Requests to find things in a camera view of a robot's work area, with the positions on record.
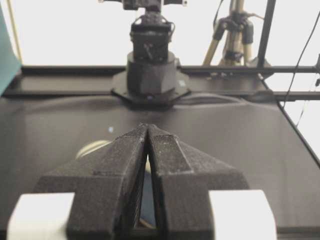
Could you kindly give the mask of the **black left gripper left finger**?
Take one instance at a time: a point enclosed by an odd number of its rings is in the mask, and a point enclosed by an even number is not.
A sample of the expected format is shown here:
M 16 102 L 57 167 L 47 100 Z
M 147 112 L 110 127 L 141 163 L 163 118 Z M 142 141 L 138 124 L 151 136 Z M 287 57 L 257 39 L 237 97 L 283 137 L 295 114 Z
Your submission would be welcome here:
M 74 193 L 69 240 L 113 240 L 139 225 L 148 126 L 40 177 L 34 193 Z

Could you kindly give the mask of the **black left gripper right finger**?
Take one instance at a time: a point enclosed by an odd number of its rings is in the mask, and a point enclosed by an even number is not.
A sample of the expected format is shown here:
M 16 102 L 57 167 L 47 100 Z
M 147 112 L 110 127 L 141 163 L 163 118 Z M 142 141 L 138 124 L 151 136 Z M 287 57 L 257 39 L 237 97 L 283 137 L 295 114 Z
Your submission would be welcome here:
M 247 190 L 245 176 L 156 125 L 148 127 L 147 141 L 160 235 L 165 240 L 212 240 L 209 191 Z

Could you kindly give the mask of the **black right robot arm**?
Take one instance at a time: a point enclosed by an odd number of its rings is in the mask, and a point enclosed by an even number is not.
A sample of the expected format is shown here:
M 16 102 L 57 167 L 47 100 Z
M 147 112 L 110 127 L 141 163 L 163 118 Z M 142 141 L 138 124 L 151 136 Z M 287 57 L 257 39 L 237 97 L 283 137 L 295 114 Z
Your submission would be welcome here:
M 134 103 L 163 106 L 175 96 L 175 55 L 168 45 L 174 24 L 162 16 L 167 0 L 124 0 L 125 10 L 143 8 L 130 30 L 133 50 L 127 56 L 126 88 Z M 215 238 L 211 190 L 246 190 L 244 175 L 150 124 L 146 143 L 154 201 L 155 224 L 167 240 Z

